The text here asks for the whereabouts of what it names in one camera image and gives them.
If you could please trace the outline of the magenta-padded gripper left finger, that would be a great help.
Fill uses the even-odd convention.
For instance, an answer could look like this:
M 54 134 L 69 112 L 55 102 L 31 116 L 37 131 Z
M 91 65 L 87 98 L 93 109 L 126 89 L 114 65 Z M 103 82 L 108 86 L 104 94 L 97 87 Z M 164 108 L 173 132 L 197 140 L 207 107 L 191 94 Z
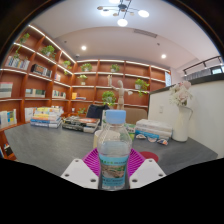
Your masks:
M 91 150 L 82 159 L 75 158 L 61 177 L 78 186 L 97 189 L 100 175 L 100 163 L 97 149 Z

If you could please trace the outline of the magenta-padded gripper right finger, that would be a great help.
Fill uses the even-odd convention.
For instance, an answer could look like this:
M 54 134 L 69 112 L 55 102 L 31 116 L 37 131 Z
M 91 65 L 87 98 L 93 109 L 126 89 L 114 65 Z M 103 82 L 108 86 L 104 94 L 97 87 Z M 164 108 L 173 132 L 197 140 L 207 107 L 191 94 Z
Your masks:
M 128 159 L 129 188 L 135 189 L 157 181 L 166 174 L 153 158 L 145 158 L 132 149 Z

